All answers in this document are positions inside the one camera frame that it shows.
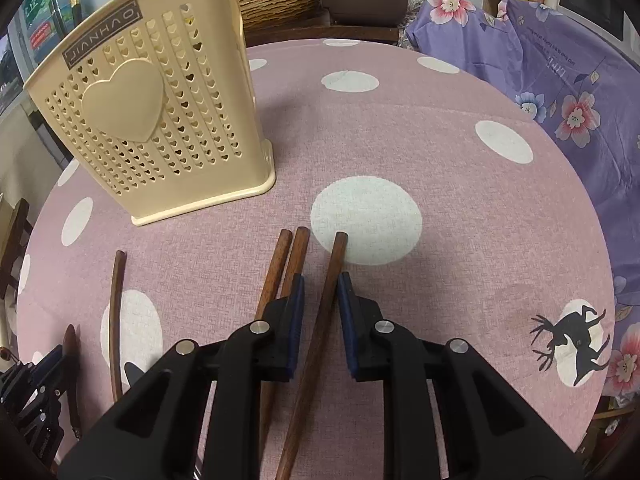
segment cream utensil holder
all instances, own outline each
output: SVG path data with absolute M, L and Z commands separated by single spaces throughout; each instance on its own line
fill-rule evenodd
M 24 87 L 136 225 L 275 181 L 238 0 L 111 0 Z

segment microwave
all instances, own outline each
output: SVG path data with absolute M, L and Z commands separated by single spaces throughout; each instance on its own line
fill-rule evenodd
M 640 38 L 616 0 L 559 0 L 558 10 L 640 65 Z

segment black deer silhouette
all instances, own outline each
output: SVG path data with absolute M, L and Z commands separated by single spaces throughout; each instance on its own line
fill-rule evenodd
M 547 343 L 546 345 L 546 348 L 549 350 L 548 353 L 534 350 L 534 353 L 539 355 L 537 361 L 540 361 L 540 359 L 544 359 L 542 361 L 542 364 L 540 365 L 540 371 L 542 371 L 543 368 L 545 369 L 545 371 L 551 368 L 554 360 L 554 355 L 556 353 L 556 347 L 566 345 L 568 343 L 567 338 L 571 340 L 577 351 L 575 355 L 574 386 L 578 384 L 580 380 L 589 372 L 604 370 L 604 368 L 609 365 L 608 363 L 599 365 L 595 361 L 600 357 L 602 351 L 609 344 L 610 335 L 607 335 L 607 340 L 599 350 L 594 350 L 593 348 L 591 348 L 591 334 L 589 334 L 589 328 L 598 324 L 600 320 L 604 318 L 604 315 L 607 313 L 607 311 L 605 310 L 600 316 L 595 317 L 590 321 L 587 321 L 586 319 L 587 312 L 590 312 L 594 316 L 597 316 L 597 312 L 590 306 L 583 305 L 582 313 L 570 312 L 569 314 L 561 318 L 556 324 L 551 323 L 546 317 L 540 316 L 540 314 L 537 314 L 536 317 L 531 318 L 536 323 L 539 323 L 537 327 L 529 332 L 531 334 L 536 334 L 536 336 L 533 338 L 533 341 L 531 342 L 532 345 L 536 342 L 538 336 L 543 332 L 549 332 L 552 335 L 551 341 L 549 341 L 549 343 Z

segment round table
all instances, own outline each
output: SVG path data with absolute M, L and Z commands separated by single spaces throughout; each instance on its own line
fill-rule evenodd
M 112 403 L 106 313 L 116 250 L 128 255 L 122 363 L 148 369 L 182 338 L 206 344 L 252 320 L 280 229 L 307 225 L 301 363 L 327 249 L 345 230 L 346 270 L 359 295 L 420 338 L 468 340 L 575 449 L 606 369 L 575 384 L 570 339 L 549 369 L 539 369 L 544 359 L 534 350 L 547 352 L 550 327 L 569 313 L 584 322 L 604 314 L 589 328 L 589 348 L 604 348 L 593 369 L 602 368 L 614 295 L 598 219 L 554 142 L 488 84 L 415 52 L 305 40 L 250 48 L 248 56 L 273 142 L 273 189 L 135 227 L 71 164 L 42 209 L 22 268 L 21 357 L 37 360 L 76 326 L 88 427 Z M 549 324 L 532 344 L 536 316 Z M 294 478 L 378 477 L 382 384 L 350 378 L 339 316 L 319 384 Z M 265 478 L 274 476 L 297 386 L 280 389 Z M 64 408 L 60 455 L 74 442 L 67 417 Z

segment heart emblem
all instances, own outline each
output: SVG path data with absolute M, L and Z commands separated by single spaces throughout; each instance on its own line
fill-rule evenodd
M 144 59 L 129 59 L 111 79 L 89 85 L 82 96 L 82 114 L 91 126 L 119 139 L 145 142 L 162 111 L 162 74 Z

